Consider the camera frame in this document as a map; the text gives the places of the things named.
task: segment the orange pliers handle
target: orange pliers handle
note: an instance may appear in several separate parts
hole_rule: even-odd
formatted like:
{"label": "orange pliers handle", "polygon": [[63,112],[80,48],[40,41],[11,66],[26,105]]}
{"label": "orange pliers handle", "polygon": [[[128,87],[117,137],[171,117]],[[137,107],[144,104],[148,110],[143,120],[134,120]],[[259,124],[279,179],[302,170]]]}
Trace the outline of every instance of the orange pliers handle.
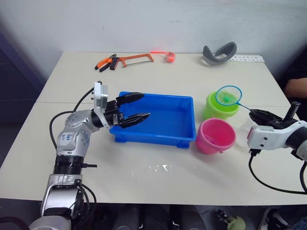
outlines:
{"label": "orange pliers handle", "polygon": [[103,59],[102,61],[100,61],[96,66],[95,66],[95,70],[99,69],[99,72],[102,72],[104,70],[106,70],[110,64],[113,61],[113,58],[116,57],[116,54],[111,55],[110,57],[107,57],[105,59]]}

